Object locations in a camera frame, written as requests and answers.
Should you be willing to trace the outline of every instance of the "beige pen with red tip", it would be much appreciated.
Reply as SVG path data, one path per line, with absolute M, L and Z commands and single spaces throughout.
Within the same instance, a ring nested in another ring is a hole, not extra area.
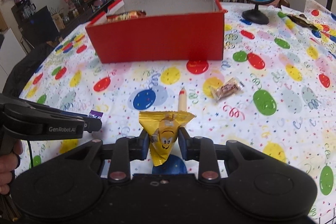
M 187 91 L 184 87 L 178 95 L 178 111 L 187 111 Z

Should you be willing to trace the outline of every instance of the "globe stand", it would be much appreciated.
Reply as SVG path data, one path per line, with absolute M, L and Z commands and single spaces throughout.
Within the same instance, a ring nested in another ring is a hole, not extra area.
M 268 17 L 259 10 L 259 5 L 256 4 L 253 10 L 244 11 L 241 15 L 244 19 L 253 23 L 266 25 L 269 23 Z

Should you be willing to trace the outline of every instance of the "open cardboard box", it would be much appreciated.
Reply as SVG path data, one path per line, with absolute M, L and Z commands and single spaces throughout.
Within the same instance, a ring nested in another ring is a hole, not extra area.
M 147 16 L 108 23 L 102 12 L 86 26 L 102 63 L 223 59 L 218 0 L 117 0 L 108 13 L 130 10 Z

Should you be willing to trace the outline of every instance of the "snack package in box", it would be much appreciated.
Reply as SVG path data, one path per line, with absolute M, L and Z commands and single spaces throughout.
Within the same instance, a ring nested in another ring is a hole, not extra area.
M 177 140 L 178 130 L 195 115 L 185 111 L 143 111 L 139 122 L 150 136 L 149 146 L 154 166 L 162 165 Z

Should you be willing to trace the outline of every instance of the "wrapped candy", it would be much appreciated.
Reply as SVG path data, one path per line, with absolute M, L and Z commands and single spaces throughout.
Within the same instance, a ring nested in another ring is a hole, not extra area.
M 210 87 L 210 91 L 214 99 L 218 101 L 221 98 L 228 97 L 231 94 L 242 90 L 243 87 L 244 84 L 240 82 L 237 78 L 231 78 L 226 84 L 220 86 L 217 89 Z
M 154 166 L 162 165 L 177 140 L 178 130 L 195 116 L 185 111 L 142 111 L 139 122 L 150 136 Z
M 113 15 L 107 15 L 106 19 L 108 22 L 116 22 L 116 21 L 122 21 L 122 20 L 128 20 L 132 18 L 139 18 L 139 17 L 145 17 L 146 12 L 144 10 L 134 10 L 125 12 L 122 14 L 113 14 Z

